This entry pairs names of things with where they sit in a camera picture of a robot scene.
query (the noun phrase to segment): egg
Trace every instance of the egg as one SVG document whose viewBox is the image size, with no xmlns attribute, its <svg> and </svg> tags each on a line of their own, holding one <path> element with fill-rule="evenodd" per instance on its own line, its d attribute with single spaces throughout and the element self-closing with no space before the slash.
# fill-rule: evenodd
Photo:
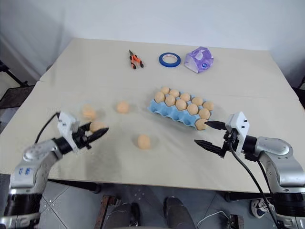
<svg viewBox="0 0 305 229">
<path fill-rule="evenodd" d="M 190 99 L 191 99 L 190 94 L 188 94 L 188 93 L 183 93 L 182 95 L 180 95 L 180 98 L 186 102 L 190 101 Z"/>
<path fill-rule="evenodd" d="M 207 120 L 206 119 L 198 119 L 196 122 L 195 122 L 195 126 L 197 127 L 197 130 L 205 130 L 207 128 L 207 125 L 204 124 Z"/>
<path fill-rule="evenodd" d="M 140 149 L 150 149 L 151 140 L 147 135 L 139 135 L 138 137 L 138 147 Z"/>
<path fill-rule="evenodd" d="M 156 103 L 164 102 L 165 101 L 165 95 L 162 92 L 157 92 L 154 95 L 154 100 Z"/>
<path fill-rule="evenodd" d="M 180 96 L 180 92 L 177 89 L 172 89 L 170 91 L 170 95 L 172 95 L 173 97 L 179 97 Z"/>
<path fill-rule="evenodd" d="M 119 112 L 121 114 L 128 113 L 129 112 L 129 104 L 128 104 L 128 102 L 126 102 L 126 101 L 119 102 L 116 105 L 116 110 L 117 110 L 117 112 Z"/>
<path fill-rule="evenodd" d="M 168 97 L 166 97 L 165 104 L 167 106 L 173 106 L 173 105 L 175 105 L 175 103 L 176 103 L 175 97 L 173 97 L 172 95 L 169 95 Z"/>
<path fill-rule="evenodd" d="M 203 107 L 206 108 L 206 109 L 208 109 L 209 111 L 211 111 L 211 110 L 214 109 L 214 104 L 213 104 L 213 102 L 205 102 L 205 103 L 203 104 Z"/>
<path fill-rule="evenodd" d="M 178 99 L 176 101 L 176 107 L 179 111 L 185 110 L 186 109 L 186 101 L 184 101 L 183 99 Z"/>
<path fill-rule="evenodd" d="M 163 94 L 168 94 L 168 93 L 170 92 L 170 89 L 169 89 L 168 87 L 162 87 L 162 88 L 161 88 L 161 92 L 162 92 Z"/>
<path fill-rule="evenodd" d="M 94 133 L 95 131 L 99 130 L 99 129 L 103 129 L 105 127 L 104 123 L 101 122 L 92 122 L 90 123 L 90 131 L 92 133 Z"/>
<path fill-rule="evenodd" d="M 190 115 L 196 115 L 198 113 L 198 106 L 196 104 L 189 104 L 187 106 L 187 111 Z"/>
<path fill-rule="evenodd" d="M 82 116 L 84 118 L 94 120 L 96 119 L 96 111 L 89 104 L 85 104 L 82 107 Z"/>
<path fill-rule="evenodd" d="M 200 109 L 200 111 L 198 112 L 199 116 L 203 119 L 209 119 L 210 118 L 210 112 L 208 109 L 203 108 Z"/>
<path fill-rule="evenodd" d="M 200 97 L 195 97 L 192 99 L 192 103 L 196 104 L 197 106 L 201 106 L 203 103 L 203 99 Z"/>
</svg>

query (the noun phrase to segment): table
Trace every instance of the table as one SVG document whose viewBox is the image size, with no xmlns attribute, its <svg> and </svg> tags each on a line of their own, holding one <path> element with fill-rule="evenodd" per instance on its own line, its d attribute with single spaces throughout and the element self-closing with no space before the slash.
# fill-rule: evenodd
<svg viewBox="0 0 305 229">
<path fill-rule="evenodd" d="M 90 103 L 98 120 L 110 129 L 92 144 L 90 151 L 69 153 L 50 172 L 50 178 L 93 182 L 204 188 L 257 192 L 246 171 L 228 153 L 225 159 L 197 146 L 204 139 L 222 146 L 224 132 L 197 131 L 146 107 L 161 86 L 214 101 L 213 120 L 226 121 L 243 111 L 250 123 L 249 135 L 282 138 L 294 148 L 305 167 L 303 130 L 305 112 L 267 51 L 210 48 L 214 65 L 195 74 L 180 65 L 166 68 L 158 63 L 163 52 L 182 57 L 196 47 L 137 42 L 74 39 L 47 71 L 0 136 L 0 172 L 11 173 L 23 149 L 33 144 L 47 119 L 58 110 L 78 116 Z M 133 70 L 128 49 L 145 64 Z M 131 104 L 131 112 L 115 111 L 118 101 Z M 135 145 L 138 134 L 148 134 L 152 149 Z M 41 140 L 59 137 L 56 122 L 50 123 Z M 249 166 L 268 192 L 256 163 Z"/>
</svg>

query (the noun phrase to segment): orange pliers handle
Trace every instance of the orange pliers handle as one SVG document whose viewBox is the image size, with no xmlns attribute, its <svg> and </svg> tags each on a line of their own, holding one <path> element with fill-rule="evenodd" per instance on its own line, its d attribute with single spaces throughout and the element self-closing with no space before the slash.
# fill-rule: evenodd
<svg viewBox="0 0 305 229">
<path fill-rule="evenodd" d="M 133 69 L 136 69 L 136 65 L 135 62 L 138 62 L 141 66 L 141 68 L 144 67 L 144 64 L 142 63 L 141 59 L 137 57 L 137 55 L 133 54 L 132 51 L 129 50 L 129 59 L 130 59 L 130 64 L 132 66 Z"/>
</svg>

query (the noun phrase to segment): blue egg carton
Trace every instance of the blue egg carton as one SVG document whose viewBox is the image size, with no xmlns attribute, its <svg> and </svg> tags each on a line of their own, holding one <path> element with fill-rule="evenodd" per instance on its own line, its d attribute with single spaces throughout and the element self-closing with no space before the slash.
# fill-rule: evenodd
<svg viewBox="0 0 305 229">
<path fill-rule="evenodd" d="M 190 95 L 191 99 L 190 101 L 186 102 L 187 105 L 191 104 L 191 100 L 195 98 L 194 95 Z M 156 103 L 154 99 L 151 100 L 149 107 L 147 108 L 152 113 L 157 113 L 162 115 L 163 117 L 171 118 L 172 120 L 176 122 L 182 122 L 184 125 L 187 126 L 193 126 L 196 128 L 196 121 L 198 119 L 201 119 L 201 117 L 198 114 L 190 115 L 190 113 L 187 111 L 187 109 L 183 111 L 179 111 L 176 107 L 176 105 L 173 106 L 167 106 L 165 102 Z M 198 106 L 198 111 L 200 109 L 203 109 L 203 106 Z"/>
</svg>

